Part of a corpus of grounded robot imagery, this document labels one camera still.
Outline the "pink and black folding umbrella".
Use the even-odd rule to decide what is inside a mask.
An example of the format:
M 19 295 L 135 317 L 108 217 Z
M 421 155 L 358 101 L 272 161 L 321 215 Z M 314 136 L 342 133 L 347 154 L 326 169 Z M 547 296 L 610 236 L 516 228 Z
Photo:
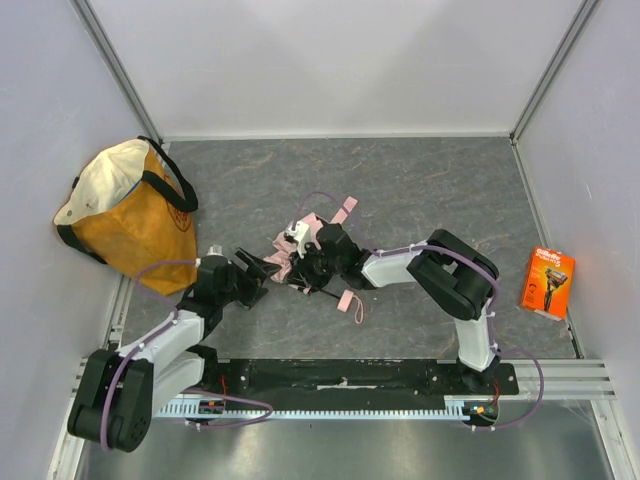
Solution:
M 344 229 L 344 223 L 358 205 L 354 197 L 347 197 L 331 220 L 311 212 L 289 224 L 272 241 L 273 252 L 263 259 L 280 267 L 271 280 L 287 285 L 305 295 L 324 293 L 335 277 L 347 287 L 333 296 L 337 309 L 343 313 L 355 308 L 354 321 L 364 320 L 364 305 L 359 290 L 373 285 L 363 274 L 363 267 L 371 253 L 358 246 Z

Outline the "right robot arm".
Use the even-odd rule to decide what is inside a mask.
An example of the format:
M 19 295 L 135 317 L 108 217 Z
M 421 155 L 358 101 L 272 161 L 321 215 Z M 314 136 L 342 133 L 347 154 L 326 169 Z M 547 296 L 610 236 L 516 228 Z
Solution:
M 488 308 L 498 289 L 499 270 L 487 257 L 451 232 L 438 229 L 425 241 L 394 250 L 359 247 L 338 223 L 320 228 L 299 221 L 284 233 L 291 270 L 286 281 L 312 291 L 340 277 L 353 290 L 416 283 L 454 318 L 458 361 L 478 373 L 497 362 Z

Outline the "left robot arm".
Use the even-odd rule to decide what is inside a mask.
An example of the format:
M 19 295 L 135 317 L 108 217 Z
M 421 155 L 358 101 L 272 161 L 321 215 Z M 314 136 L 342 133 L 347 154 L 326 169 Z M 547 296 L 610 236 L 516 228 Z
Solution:
M 195 273 L 168 317 L 141 338 L 87 359 L 67 420 L 70 435 L 105 450 L 134 451 L 152 417 L 183 391 L 217 380 L 217 353 L 201 346 L 219 325 L 227 305 L 254 306 L 264 283 L 281 267 L 236 252 L 241 265 L 221 253 L 184 261 Z

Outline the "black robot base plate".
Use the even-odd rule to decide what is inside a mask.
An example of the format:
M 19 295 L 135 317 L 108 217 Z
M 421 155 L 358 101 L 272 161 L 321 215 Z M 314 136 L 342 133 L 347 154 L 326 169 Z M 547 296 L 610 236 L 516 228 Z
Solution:
M 213 368 L 207 389 L 277 406 L 426 406 L 446 396 L 515 396 L 514 366 L 487 376 L 457 362 L 427 359 L 231 359 Z

